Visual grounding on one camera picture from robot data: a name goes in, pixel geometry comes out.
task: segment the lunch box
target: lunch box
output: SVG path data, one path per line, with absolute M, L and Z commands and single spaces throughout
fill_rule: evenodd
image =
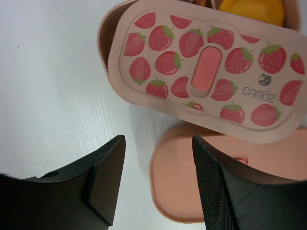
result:
M 300 127 L 274 143 L 255 144 L 192 124 L 175 126 L 158 140 L 149 169 L 153 202 L 172 221 L 204 222 L 192 151 L 196 134 L 252 168 L 282 178 L 307 180 L 307 128 Z
M 307 38 L 297 0 L 285 28 L 179 0 L 109 11 L 98 50 L 124 100 L 254 143 L 279 141 L 307 113 Z

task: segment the orange food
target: orange food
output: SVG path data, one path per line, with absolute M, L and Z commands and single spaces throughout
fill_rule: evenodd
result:
M 219 10 L 277 26 L 285 19 L 281 0 L 223 0 Z
M 199 6 L 207 6 L 207 0 L 193 0 L 192 3 Z

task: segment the white surface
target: white surface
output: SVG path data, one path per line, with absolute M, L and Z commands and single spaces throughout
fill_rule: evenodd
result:
M 111 230 L 203 230 L 203 224 L 165 219 L 151 200 L 154 145 L 180 121 L 123 101 L 108 84 L 96 34 L 119 2 L 0 0 L 0 172 L 42 176 L 124 134 L 127 152 Z M 306 12 L 307 1 L 301 6 Z

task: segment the strawberry leaf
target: strawberry leaf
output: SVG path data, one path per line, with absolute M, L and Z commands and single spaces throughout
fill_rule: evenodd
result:
M 137 80 L 137 79 L 133 79 L 133 82 L 142 85 L 146 80 Z
M 238 90 L 238 87 L 236 87 L 235 83 L 233 81 L 230 81 L 232 85 L 232 95 L 234 96 L 236 91 Z
M 265 48 L 263 48 L 261 50 L 261 53 L 264 53 L 264 54 L 271 54 L 273 53 L 274 51 L 278 51 L 280 49 L 280 45 L 272 45 L 272 46 L 267 46 Z
M 254 57 L 252 56 L 252 54 L 248 51 L 248 49 L 241 47 L 241 53 L 244 56 L 244 59 L 246 61 L 250 61 L 250 62 L 254 62 Z
M 163 25 L 162 29 L 163 29 L 166 37 L 171 38 L 171 39 L 175 39 L 173 32 L 166 25 Z
M 291 56 L 291 61 L 296 61 L 297 59 L 299 59 L 300 56 L 298 53 L 294 53 L 292 56 Z
M 136 33 L 143 41 L 144 44 L 146 44 L 146 36 L 142 35 L 141 33 Z
M 276 113 L 276 117 L 277 117 L 277 120 L 280 118 L 280 116 L 282 115 L 282 112 L 280 112 L 278 110 L 278 107 L 277 106 L 274 106 L 274 110 L 275 110 L 275 113 Z
M 189 103 L 185 104 L 185 106 L 190 107 L 190 108 L 192 108 L 193 105 L 194 105 L 194 102 L 189 102 Z
M 212 27 L 211 30 L 207 33 L 207 37 L 213 37 L 215 34 L 219 33 L 221 31 L 218 27 Z
M 157 86 L 157 87 L 162 87 L 166 82 L 163 80 L 152 80 L 149 82 L 149 84 Z
M 203 33 L 200 29 L 194 30 L 190 29 L 188 32 L 198 34 L 199 36 L 203 37 Z
M 181 69 L 181 60 L 180 60 L 180 56 L 177 52 L 175 52 L 175 54 L 174 54 L 174 66 L 176 66 L 177 69 Z
M 238 104 L 228 104 L 224 106 L 225 110 L 230 110 L 233 112 L 237 112 L 242 108 L 242 106 L 238 105 Z

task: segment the logo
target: logo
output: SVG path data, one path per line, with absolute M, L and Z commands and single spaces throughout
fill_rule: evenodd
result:
M 244 87 L 242 93 L 246 96 L 251 96 L 253 98 L 263 100 L 269 103 L 274 103 L 273 100 L 276 98 L 276 95 L 272 94 L 270 90 L 261 91 L 261 90 L 251 89 L 250 87 Z
M 272 76 L 266 75 L 264 73 L 258 78 L 258 82 L 262 86 L 268 86 L 271 83 L 271 81 L 272 81 Z

